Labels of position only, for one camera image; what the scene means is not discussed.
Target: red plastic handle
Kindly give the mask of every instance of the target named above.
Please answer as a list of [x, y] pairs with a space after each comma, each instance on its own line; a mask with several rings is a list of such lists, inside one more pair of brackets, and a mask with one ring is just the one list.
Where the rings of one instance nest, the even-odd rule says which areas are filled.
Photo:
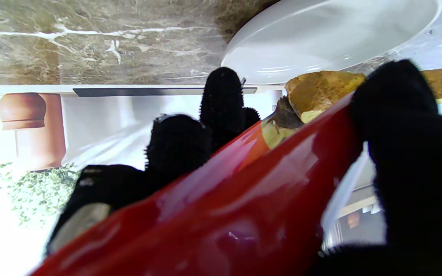
[[78, 237], [33, 275], [301, 273], [321, 245], [327, 203], [361, 152], [349, 98], [242, 168], [255, 145], [249, 130], [205, 166]]

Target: marble countertop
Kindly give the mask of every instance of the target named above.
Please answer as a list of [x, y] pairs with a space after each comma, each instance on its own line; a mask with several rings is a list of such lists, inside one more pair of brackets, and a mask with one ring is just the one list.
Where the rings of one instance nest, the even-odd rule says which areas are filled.
[[[204, 84], [226, 45], [277, 0], [0, 0], [0, 84]], [[442, 68], [442, 14], [370, 62]]]

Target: brown vase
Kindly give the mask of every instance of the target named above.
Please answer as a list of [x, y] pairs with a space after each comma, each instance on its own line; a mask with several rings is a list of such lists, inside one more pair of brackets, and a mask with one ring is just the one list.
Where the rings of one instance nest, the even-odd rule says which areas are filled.
[[15, 132], [18, 161], [27, 171], [60, 167], [66, 154], [61, 95], [40, 96], [47, 106], [45, 126]]
[[46, 105], [38, 93], [5, 94], [0, 99], [3, 130], [44, 127]]

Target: black glove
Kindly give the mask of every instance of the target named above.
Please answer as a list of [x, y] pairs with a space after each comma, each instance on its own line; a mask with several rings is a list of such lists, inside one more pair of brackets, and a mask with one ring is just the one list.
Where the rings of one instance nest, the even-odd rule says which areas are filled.
[[145, 171], [131, 166], [87, 166], [81, 172], [47, 244], [47, 254], [104, 220], [202, 166], [211, 155], [211, 133], [186, 115], [154, 121]]
[[212, 132], [213, 152], [260, 120], [244, 108], [242, 83], [235, 71], [221, 67], [207, 77], [200, 104], [200, 121]]
[[331, 249], [312, 274], [442, 274], [442, 116], [432, 90], [410, 61], [390, 62], [356, 90], [350, 112], [376, 165], [386, 245]]

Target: food piece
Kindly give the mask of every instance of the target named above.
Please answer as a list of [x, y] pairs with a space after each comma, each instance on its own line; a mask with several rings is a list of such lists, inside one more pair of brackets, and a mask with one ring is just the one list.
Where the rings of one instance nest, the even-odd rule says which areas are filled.
[[434, 92], [436, 99], [442, 99], [442, 69], [421, 72]]
[[289, 102], [299, 117], [312, 110], [327, 110], [365, 80], [363, 74], [321, 71], [295, 77], [286, 84]]
[[[422, 71], [438, 103], [442, 103], [442, 69]], [[285, 88], [289, 102], [303, 123], [308, 123], [354, 92], [364, 81], [363, 74], [338, 71], [321, 71], [299, 75]]]
[[309, 122], [311, 122], [313, 119], [315, 119], [318, 115], [322, 114], [324, 112], [324, 110], [312, 110], [312, 111], [307, 111], [307, 112], [303, 112], [301, 114], [301, 121], [305, 124], [308, 124]]

